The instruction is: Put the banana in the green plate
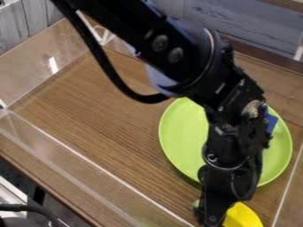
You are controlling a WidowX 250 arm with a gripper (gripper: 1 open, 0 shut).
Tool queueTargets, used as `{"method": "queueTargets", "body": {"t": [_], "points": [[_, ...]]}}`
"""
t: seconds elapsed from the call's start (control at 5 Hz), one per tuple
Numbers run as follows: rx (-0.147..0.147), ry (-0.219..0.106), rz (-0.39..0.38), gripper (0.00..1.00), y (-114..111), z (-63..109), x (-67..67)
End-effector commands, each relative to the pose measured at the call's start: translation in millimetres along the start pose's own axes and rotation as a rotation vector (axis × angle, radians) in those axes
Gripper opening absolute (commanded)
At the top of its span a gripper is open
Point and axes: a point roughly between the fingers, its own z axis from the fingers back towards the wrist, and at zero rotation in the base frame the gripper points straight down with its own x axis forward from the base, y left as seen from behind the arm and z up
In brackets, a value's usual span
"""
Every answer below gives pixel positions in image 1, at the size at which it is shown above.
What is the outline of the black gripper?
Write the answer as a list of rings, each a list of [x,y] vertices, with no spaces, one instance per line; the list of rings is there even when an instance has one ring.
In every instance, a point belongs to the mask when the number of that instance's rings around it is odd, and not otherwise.
[[[194,214],[205,227],[222,227],[233,205],[254,197],[264,172],[264,152],[246,156],[236,165],[222,163],[208,147],[202,156],[205,165],[198,170],[198,179],[204,192]]]

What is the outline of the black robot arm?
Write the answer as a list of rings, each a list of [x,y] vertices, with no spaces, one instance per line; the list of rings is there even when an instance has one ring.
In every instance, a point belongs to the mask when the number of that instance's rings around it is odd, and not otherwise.
[[[265,91],[236,64],[234,48],[210,27],[171,19],[149,0],[51,0],[78,30],[122,93],[157,104],[187,97],[205,108],[209,135],[198,177],[204,193],[196,209],[205,227],[224,227],[229,209],[254,197],[270,146]],[[157,93],[142,95],[122,80],[82,14],[98,21],[151,67]]]

